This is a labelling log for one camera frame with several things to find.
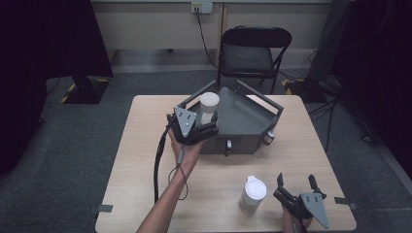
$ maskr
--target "power cord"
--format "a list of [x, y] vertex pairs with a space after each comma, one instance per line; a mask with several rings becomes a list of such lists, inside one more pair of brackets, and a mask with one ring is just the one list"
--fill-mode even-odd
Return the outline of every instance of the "power cord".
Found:
[[157, 179], [158, 166], [160, 164], [161, 156], [163, 155], [164, 144], [166, 143], [166, 135], [170, 127], [172, 127], [172, 122], [169, 122], [166, 125], [166, 129], [164, 130], [163, 134], [161, 135], [160, 141], [158, 142], [157, 152], [155, 155], [155, 161], [154, 161], [154, 202], [155, 203], [158, 200], [158, 179]]
[[213, 65], [213, 67], [215, 67], [216, 69], [218, 69], [218, 67], [216, 67], [216, 65], [213, 63], [212, 58], [210, 57], [209, 52], [207, 51], [206, 48], [206, 43], [205, 43], [205, 38], [203, 37], [203, 29], [202, 29], [202, 23], [200, 22], [200, 12], [199, 9], [194, 9], [195, 14], [196, 14], [196, 18], [197, 18], [197, 22], [199, 23], [199, 28], [200, 28], [200, 35], [202, 36], [202, 41], [203, 41], [203, 48], [205, 49], [205, 53], [206, 53], [206, 57], [209, 60], [210, 64]]
[[304, 71], [300, 76], [294, 77], [294, 76], [292, 76], [292, 75], [286, 74], [286, 73], [283, 72], [283, 71], [279, 71], [279, 74], [283, 75], [283, 76], [284, 76], [287, 80], [289, 80], [289, 81], [295, 81], [295, 80], [301, 79], [306, 73], [307, 73], [307, 72]]
[[51, 90], [48, 91], [47, 95], [52, 93], [52, 91], [57, 87], [58, 83], [60, 83], [61, 77], [58, 78], [57, 82], [54, 84], [54, 86], [51, 88]]
[[313, 55], [315, 55], [316, 52], [318, 52], [318, 50], [313, 50], [313, 52], [308, 56], [308, 61], [310, 63], [312, 63], [313, 60], [311, 58], [312, 58]]

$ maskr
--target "cable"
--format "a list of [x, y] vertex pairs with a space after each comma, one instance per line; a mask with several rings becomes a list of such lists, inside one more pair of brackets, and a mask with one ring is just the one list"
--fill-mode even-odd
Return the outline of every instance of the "cable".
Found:
[[200, 13], [199, 13], [199, 10], [198, 10], [197, 8], [195, 9], [195, 14], [196, 14], [197, 22], [199, 23], [200, 35], [202, 36], [203, 48], [205, 49], [206, 57], [207, 57], [207, 59], [209, 60], [209, 62], [213, 65], [213, 67], [215, 67], [216, 69], [218, 69], [218, 67], [216, 67], [216, 65], [213, 63], [212, 58], [210, 57], [209, 52], [207, 51], [206, 43], [205, 43], [205, 38], [203, 37], [202, 23], [200, 22]]
[[333, 101], [336, 101], [336, 100], [337, 100], [337, 98], [334, 98], [333, 100], [328, 101], [327, 103], [323, 104], [321, 107], [319, 107], [319, 108], [317, 108], [317, 109], [313, 110], [312, 112], [309, 112], [309, 114], [308, 114], [308, 115], [312, 115], [312, 114], [314, 114], [314, 113], [315, 113], [316, 111], [318, 111], [319, 109], [322, 109], [323, 107], [325, 107], [325, 106], [327, 106], [327, 105], [330, 105], [330, 103], [332, 103]]
[[51, 90], [48, 91], [47, 95], [52, 93], [52, 91], [57, 87], [58, 83], [60, 82], [61, 77], [58, 78], [57, 82], [55, 83], [54, 87], [51, 88]]
[[174, 171], [176, 171], [178, 168], [180, 168], [180, 170], [181, 170], [181, 172], [182, 172], [182, 175], [183, 175], [183, 179], [185, 180], [186, 194], [185, 194], [185, 196], [184, 196], [183, 198], [179, 198], [179, 201], [183, 201], [183, 200], [185, 200], [185, 199], [188, 197], [188, 194], [189, 194], [189, 186], [188, 186], [188, 179], [186, 178], [185, 172], [183, 171], [183, 168], [181, 167], [181, 165], [176, 165], [176, 167], [173, 168], [172, 171], [170, 171], [169, 177], [168, 177], [167, 180], [169, 181], [169, 183], [171, 182], [170, 177], [172, 176], [172, 173], [173, 173]]
[[325, 146], [325, 152], [329, 149], [329, 140], [330, 140], [330, 128], [332, 125], [332, 116], [333, 116], [333, 110], [335, 109], [335, 106], [337, 104], [337, 101], [333, 103], [333, 106], [330, 110], [330, 115], [329, 115], [329, 124], [327, 126], [327, 136], [326, 136], [326, 146]]
[[316, 120], [322, 118], [322, 117], [323, 117], [329, 110], [331, 110], [331, 109], [332, 109], [332, 107], [329, 107], [329, 108], [327, 108], [327, 109], [325, 109], [325, 110], [318, 111], [316, 114], [318, 114], [318, 113], [320, 113], [320, 112], [323, 112], [323, 114], [322, 114], [321, 116], [318, 116], [318, 117], [315, 118], [315, 119], [312, 119], [312, 122], [315, 122]]
[[308, 56], [308, 61], [312, 63], [311, 57], [317, 52], [318, 50], [313, 50], [313, 52]]
[[363, 124], [363, 126], [366, 128], [366, 131], [367, 131], [367, 133], [370, 135], [370, 137], [372, 137], [372, 138], [373, 138], [374, 140], [376, 140], [376, 141], [381, 141], [381, 139], [380, 139], [379, 137], [376, 137], [375, 135], [373, 135], [373, 134], [370, 132], [369, 127], [367, 126], [367, 124], [366, 124], [364, 121], [362, 121], [361, 119], [359, 119], [359, 118], [357, 118], [357, 117], [355, 117], [355, 116], [352, 116], [352, 115], [350, 115], [350, 114], [348, 114], [348, 113], [345, 113], [345, 112], [343, 112], [343, 111], [340, 110], [340, 109], [337, 109], [337, 110], [340, 111], [341, 113], [343, 113], [344, 115], [346, 115], [346, 116], [348, 116], [348, 117], [351, 117], [351, 118], [359, 121], [359, 122], [360, 122], [361, 124]]
[[283, 75], [287, 80], [293, 81], [293, 80], [298, 80], [300, 78], [303, 77], [304, 74], [306, 74], [307, 72], [304, 71], [300, 76], [298, 77], [294, 77], [292, 75], [286, 74], [285, 72], [279, 71], [279, 74]]
[[166, 125], [166, 129], [164, 130], [163, 134], [161, 135], [160, 142], [158, 142], [157, 152], [155, 155], [154, 161], [154, 202], [156, 203], [158, 200], [158, 166], [160, 164], [161, 156], [163, 155], [164, 151], [164, 144], [166, 143], [166, 134], [169, 131], [170, 127], [172, 126], [172, 121], [170, 121]]

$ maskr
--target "black curtain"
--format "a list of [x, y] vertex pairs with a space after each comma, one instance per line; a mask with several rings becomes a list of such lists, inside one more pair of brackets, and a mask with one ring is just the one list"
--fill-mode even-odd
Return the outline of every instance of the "black curtain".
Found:
[[354, 4], [333, 72], [412, 177], [412, 3]]
[[46, 81], [75, 71], [113, 76], [89, 0], [0, 2], [0, 174], [35, 130]]

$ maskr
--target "black chair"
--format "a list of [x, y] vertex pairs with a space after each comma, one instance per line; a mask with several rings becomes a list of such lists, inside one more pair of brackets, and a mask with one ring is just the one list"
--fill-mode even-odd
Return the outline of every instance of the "black chair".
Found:
[[[291, 44], [292, 35], [279, 27], [236, 26], [223, 33], [219, 54], [217, 85], [221, 76], [273, 80], [273, 94], [282, 56]], [[280, 49], [273, 61], [271, 49]]]

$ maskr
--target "electrical outlet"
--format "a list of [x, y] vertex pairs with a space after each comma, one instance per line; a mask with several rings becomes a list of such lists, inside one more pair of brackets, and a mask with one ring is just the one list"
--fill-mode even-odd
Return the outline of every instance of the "electrical outlet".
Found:
[[202, 11], [203, 14], [211, 14], [213, 12], [213, 2], [202, 2]]
[[202, 13], [202, 3], [201, 2], [191, 2], [191, 12], [192, 13]]

